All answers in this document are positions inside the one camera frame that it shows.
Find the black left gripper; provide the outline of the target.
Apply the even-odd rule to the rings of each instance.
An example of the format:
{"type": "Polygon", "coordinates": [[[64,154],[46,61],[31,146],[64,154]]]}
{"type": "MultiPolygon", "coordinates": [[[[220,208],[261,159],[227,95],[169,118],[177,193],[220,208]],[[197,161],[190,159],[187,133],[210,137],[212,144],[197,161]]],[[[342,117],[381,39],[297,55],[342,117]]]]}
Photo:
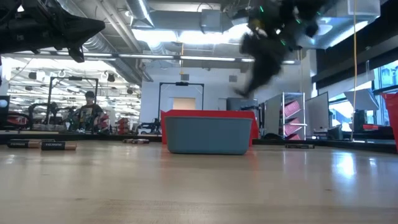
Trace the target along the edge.
{"type": "Polygon", "coordinates": [[[101,20],[62,14],[37,19],[24,12],[0,24],[0,54],[31,51],[39,54],[42,49],[67,49],[76,62],[84,62],[83,44],[105,28],[101,20]]]}

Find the short red plastic bin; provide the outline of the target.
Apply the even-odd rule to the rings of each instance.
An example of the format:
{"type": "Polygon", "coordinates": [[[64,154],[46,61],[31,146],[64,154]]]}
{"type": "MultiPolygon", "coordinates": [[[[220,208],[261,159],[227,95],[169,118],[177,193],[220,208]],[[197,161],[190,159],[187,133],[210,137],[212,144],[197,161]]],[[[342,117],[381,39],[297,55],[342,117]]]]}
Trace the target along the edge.
{"type": "Polygon", "coordinates": [[[225,110],[169,110],[160,111],[162,144],[167,144],[167,131],[165,118],[168,116],[198,116],[210,118],[251,118],[251,132],[249,146],[252,146],[252,140],[259,138],[259,127],[253,111],[225,111],[225,110]]]}

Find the long ceiling light tube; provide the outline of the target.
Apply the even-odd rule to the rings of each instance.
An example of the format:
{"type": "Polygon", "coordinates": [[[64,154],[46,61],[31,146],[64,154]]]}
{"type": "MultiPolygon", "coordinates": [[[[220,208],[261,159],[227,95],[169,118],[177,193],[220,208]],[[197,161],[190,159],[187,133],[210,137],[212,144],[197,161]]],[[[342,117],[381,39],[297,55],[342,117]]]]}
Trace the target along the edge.
{"type": "Polygon", "coordinates": [[[236,62],[236,63],[254,62],[253,58],[192,56],[192,55],[85,53],[85,56],[96,57],[96,58],[138,58],[138,59],[151,59],[151,60],[200,60],[200,61],[214,61],[214,62],[236,62]]]}

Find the grey flat panel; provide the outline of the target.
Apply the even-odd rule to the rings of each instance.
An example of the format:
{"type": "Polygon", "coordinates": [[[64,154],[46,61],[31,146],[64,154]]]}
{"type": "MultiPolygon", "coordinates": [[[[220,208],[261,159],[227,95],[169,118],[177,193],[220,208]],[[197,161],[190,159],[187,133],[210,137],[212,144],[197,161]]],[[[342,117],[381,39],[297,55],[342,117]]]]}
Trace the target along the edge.
{"type": "Polygon", "coordinates": [[[328,93],[322,93],[305,102],[306,136],[330,128],[328,93]]]}

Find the blue-grey plastic bin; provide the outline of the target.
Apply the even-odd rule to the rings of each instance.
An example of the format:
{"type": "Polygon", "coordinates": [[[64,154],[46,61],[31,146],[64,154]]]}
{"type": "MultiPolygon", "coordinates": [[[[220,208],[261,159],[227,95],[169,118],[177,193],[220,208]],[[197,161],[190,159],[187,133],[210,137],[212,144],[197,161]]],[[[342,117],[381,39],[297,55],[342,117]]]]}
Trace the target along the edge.
{"type": "Polygon", "coordinates": [[[251,142],[250,118],[168,116],[164,121],[174,154],[243,155],[251,142]]]}

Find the grey ceiling junction box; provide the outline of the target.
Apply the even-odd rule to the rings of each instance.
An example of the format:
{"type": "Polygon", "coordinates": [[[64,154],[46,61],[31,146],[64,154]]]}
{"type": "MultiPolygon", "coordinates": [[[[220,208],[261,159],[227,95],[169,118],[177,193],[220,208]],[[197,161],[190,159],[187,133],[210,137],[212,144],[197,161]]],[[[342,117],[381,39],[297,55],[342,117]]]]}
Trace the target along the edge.
{"type": "Polygon", "coordinates": [[[200,29],[206,34],[208,32],[221,32],[222,13],[219,10],[203,9],[201,11],[200,29]]]}

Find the person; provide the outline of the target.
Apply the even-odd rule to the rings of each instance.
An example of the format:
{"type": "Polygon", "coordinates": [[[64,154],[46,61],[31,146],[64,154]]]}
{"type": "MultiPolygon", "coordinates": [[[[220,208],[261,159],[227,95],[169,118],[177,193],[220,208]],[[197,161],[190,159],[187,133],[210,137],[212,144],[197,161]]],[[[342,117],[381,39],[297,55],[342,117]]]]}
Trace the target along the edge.
{"type": "Polygon", "coordinates": [[[95,93],[87,91],[85,93],[86,104],[83,105],[78,113],[78,133],[92,131],[100,133],[104,121],[105,113],[103,109],[95,103],[95,93]]]}

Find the white trapezoid shade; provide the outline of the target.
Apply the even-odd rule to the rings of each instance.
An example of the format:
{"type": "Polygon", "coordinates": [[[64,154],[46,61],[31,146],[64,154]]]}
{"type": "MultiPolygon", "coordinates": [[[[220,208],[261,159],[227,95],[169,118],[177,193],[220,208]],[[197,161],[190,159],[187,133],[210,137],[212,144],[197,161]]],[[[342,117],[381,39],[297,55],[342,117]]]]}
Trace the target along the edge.
{"type": "Polygon", "coordinates": [[[379,109],[379,103],[371,89],[346,91],[344,94],[354,110],[377,111],[379,109]]]}

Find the black office chair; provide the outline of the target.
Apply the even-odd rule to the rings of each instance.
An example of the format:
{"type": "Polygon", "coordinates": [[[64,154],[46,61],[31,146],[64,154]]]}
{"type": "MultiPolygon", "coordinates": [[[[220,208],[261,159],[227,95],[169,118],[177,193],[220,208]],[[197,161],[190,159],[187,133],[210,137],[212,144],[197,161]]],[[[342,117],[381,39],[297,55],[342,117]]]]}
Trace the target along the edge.
{"type": "Polygon", "coordinates": [[[353,131],[361,132],[364,130],[363,126],[367,122],[367,114],[365,110],[355,110],[353,114],[353,131]]]}

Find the long red plastic bin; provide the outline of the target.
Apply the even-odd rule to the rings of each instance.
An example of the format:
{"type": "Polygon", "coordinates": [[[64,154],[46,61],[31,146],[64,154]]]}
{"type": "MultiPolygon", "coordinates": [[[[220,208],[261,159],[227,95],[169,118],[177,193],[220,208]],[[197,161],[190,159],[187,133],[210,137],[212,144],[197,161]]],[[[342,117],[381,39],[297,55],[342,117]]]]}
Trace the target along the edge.
{"type": "Polygon", "coordinates": [[[398,153],[398,93],[382,93],[389,115],[390,126],[393,131],[396,151],[398,153]]]}

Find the black gantry frame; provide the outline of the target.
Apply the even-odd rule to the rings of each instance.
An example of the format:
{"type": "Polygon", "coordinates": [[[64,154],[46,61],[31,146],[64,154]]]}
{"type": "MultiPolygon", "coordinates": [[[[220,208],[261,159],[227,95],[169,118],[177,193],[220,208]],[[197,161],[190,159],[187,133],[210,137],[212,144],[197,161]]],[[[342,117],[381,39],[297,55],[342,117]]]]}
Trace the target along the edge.
{"type": "Polygon", "coordinates": [[[160,118],[160,105],[161,105],[161,94],[162,94],[162,85],[175,85],[175,86],[189,86],[189,85],[196,85],[201,86],[201,110],[204,110],[204,93],[205,93],[205,84],[204,83],[189,83],[189,82],[160,82],[159,83],[159,96],[158,96],[158,113],[157,119],[161,120],[160,118]]]}
{"type": "MultiPolygon", "coordinates": [[[[53,89],[53,87],[55,87],[52,82],[55,79],[57,79],[59,81],[62,81],[62,80],[65,79],[65,77],[50,77],[49,93],[48,93],[48,99],[47,99],[47,112],[46,112],[47,123],[50,122],[50,113],[52,113],[53,117],[55,118],[57,116],[57,111],[58,111],[58,108],[53,109],[52,103],[51,103],[52,89],[53,89]]],[[[84,78],[84,77],[78,77],[78,76],[71,76],[71,77],[68,77],[67,80],[69,80],[69,81],[82,81],[82,80],[87,80],[87,81],[93,80],[93,81],[95,81],[95,91],[94,91],[93,103],[94,104],[97,103],[97,93],[98,93],[98,85],[99,85],[99,80],[97,78],[84,78]]],[[[72,111],[72,112],[69,113],[69,116],[66,119],[65,126],[67,127],[67,129],[69,131],[72,130],[70,125],[72,124],[72,121],[73,121],[72,118],[74,117],[75,113],[79,114],[78,111],[72,111]]]]}

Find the silver spiral ceiling duct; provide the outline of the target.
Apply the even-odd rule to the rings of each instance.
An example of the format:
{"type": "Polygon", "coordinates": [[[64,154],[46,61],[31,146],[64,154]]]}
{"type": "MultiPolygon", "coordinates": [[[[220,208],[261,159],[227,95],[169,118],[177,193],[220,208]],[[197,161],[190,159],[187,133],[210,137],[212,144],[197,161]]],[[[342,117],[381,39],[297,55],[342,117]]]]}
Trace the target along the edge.
{"type": "MultiPolygon", "coordinates": [[[[78,8],[73,0],[57,0],[60,5],[74,16],[84,17],[87,16],[78,8]]],[[[116,53],[116,49],[104,38],[102,33],[98,33],[95,36],[88,39],[84,44],[83,48],[85,51],[91,53],[116,53]]],[[[142,83],[142,77],[137,74],[127,63],[122,59],[117,58],[116,60],[107,61],[109,65],[114,67],[116,71],[129,83],[135,83],[140,85],[142,83]]]]}

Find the smooth silver ceiling duct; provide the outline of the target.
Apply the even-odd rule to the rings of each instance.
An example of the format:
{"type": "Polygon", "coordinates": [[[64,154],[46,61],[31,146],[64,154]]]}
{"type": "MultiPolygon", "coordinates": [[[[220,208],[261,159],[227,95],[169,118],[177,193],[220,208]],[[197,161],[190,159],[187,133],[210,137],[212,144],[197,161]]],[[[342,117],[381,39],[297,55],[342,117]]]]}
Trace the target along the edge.
{"type": "Polygon", "coordinates": [[[131,27],[154,28],[146,0],[126,0],[131,15],[131,27]]]}

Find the black aluminium table frame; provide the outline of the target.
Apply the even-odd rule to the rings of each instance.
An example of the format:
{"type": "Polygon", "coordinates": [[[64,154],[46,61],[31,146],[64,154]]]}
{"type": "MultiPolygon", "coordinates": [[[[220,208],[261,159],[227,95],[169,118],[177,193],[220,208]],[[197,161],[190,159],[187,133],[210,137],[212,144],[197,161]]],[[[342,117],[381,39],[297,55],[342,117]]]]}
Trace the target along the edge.
{"type": "MultiPolygon", "coordinates": [[[[6,144],[11,139],[54,139],[58,141],[119,141],[127,138],[138,138],[138,136],[117,136],[117,135],[95,135],[95,134],[0,134],[0,145],[6,144]]],[[[306,141],[288,141],[275,139],[254,139],[252,145],[271,145],[282,146],[285,144],[312,144],[317,147],[333,147],[347,150],[380,152],[386,154],[398,155],[396,146],[392,144],[350,142],[350,141],[332,141],[332,140],[306,140],[306,141]]]]}

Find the silver rectangular ceiling duct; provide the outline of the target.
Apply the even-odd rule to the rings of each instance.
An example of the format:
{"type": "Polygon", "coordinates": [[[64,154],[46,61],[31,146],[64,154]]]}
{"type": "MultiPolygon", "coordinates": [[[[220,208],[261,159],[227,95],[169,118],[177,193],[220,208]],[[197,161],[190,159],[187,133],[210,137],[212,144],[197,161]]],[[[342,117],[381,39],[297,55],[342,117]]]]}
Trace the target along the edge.
{"type": "Polygon", "coordinates": [[[338,0],[317,19],[317,34],[303,36],[298,44],[308,49],[327,49],[363,29],[380,15],[380,0],[338,0]]]}

